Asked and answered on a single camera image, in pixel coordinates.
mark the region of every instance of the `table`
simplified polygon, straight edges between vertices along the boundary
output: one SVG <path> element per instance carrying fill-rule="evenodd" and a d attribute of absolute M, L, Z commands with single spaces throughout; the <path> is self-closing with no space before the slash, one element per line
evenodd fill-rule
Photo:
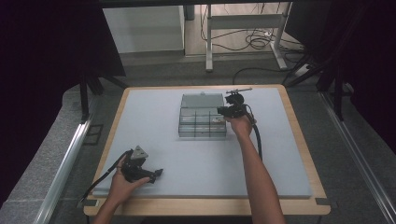
<path fill-rule="evenodd" d="M 119 125 L 120 116 L 125 107 L 127 92 L 130 90 L 169 90 L 169 89 L 244 89 L 255 88 L 277 88 L 283 106 L 290 122 L 292 133 L 296 140 L 300 152 L 309 184 L 312 189 L 312 196 L 309 198 L 285 198 L 280 199 L 283 213 L 285 215 L 326 215 L 331 208 L 327 204 L 327 197 L 318 177 L 315 165 L 310 156 L 308 147 L 304 140 L 302 131 L 294 115 L 290 99 L 286 90 L 281 85 L 259 85 L 259 86 L 194 86 L 194 87 L 152 87 L 152 88 L 130 88 L 123 94 L 120 106 L 114 119 L 105 145 L 103 156 L 98 165 L 94 180 L 96 180 L 104 167 L 109 149 L 114 135 Z M 85 206 L 84 213 L 88 216 L 95 216 L 106 200 L 105 197 L 90 195 L 88 200 L 96 202 L 95 206 Z M 153 197 L 131 197 L 129 201 L 121 205 L 116 215 L 124 216 L 249 216 L 250 207 L 247 198 L 153 198 Z"/>

